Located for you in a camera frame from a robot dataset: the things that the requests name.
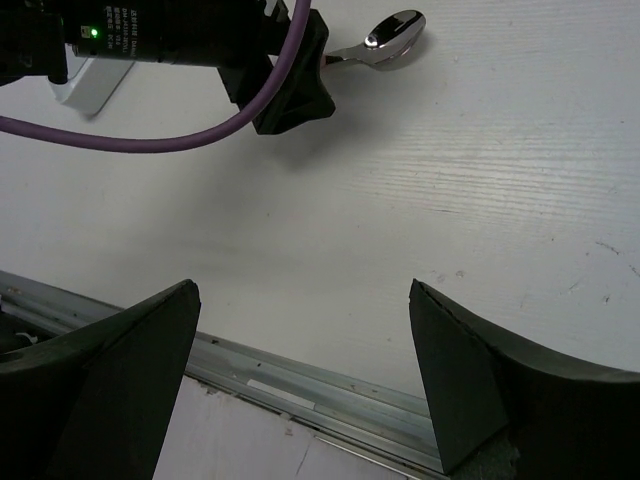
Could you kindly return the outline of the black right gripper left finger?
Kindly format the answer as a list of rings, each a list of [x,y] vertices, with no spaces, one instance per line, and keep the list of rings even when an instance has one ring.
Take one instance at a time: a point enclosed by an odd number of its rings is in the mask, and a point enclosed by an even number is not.
[[[2,478],[152,478],[200,308],[185,280],[37,342],[2,315]]]

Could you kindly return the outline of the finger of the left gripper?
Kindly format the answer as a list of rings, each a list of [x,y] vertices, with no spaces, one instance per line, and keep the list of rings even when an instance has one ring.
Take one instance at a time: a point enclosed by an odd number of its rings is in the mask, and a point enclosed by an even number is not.
[[[257,46],[248,62],[218,73],[231,103],[244,109],[261,90],[273,70],[271,58],[280,53],[290,20],[285,7],[263,15]],[[295,60],[278,92],[252,121],[259,135],[278,135],[306,122],[330,117],[335,104],[320,77],[321,59],[329,30],[320,13],[312,9]]]

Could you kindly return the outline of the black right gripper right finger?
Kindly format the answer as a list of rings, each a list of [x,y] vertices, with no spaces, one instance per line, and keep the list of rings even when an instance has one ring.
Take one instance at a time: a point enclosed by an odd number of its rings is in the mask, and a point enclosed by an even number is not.
[[[635,479],[639,376],[528,340],[414,281],[409,316],[452,479]]]

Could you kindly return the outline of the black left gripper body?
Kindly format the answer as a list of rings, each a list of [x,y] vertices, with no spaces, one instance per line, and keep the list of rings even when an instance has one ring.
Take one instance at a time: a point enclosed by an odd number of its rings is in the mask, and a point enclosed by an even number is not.
[[[4,1],[1,81],[70,78],[67,55],[207,67],[247,63],[280,6],[269,1]]]

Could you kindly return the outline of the pink handled spoon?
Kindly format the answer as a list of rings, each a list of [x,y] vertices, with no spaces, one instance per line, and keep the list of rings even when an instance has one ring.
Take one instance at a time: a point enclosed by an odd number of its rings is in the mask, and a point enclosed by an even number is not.
[[[418,10],[394,13],[376,25],[364,40],[352,47],[324,53],[322,69],[341,64],[380,67],[407,54],[424,33],[426,16]]]

